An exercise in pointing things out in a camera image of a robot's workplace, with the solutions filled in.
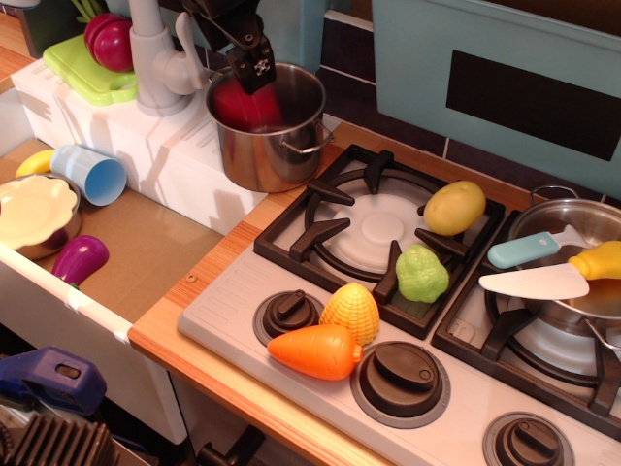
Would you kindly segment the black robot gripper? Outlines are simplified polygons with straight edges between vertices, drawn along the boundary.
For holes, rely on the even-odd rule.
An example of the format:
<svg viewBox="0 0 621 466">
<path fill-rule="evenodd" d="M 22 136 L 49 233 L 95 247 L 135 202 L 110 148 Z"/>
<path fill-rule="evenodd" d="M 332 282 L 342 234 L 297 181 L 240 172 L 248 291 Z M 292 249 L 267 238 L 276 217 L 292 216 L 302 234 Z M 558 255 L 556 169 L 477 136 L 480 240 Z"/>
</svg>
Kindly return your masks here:
<svg viewBox="0 0 621 466">
<path fill-rule="evenodd" d="M 245 94 L 252 95 L 276 80 L 274 51 L 263 37 L 259 2 L 252 0 L 183 0 L 210 50 L 233 46 L 226 57 Z"/>
</svg>

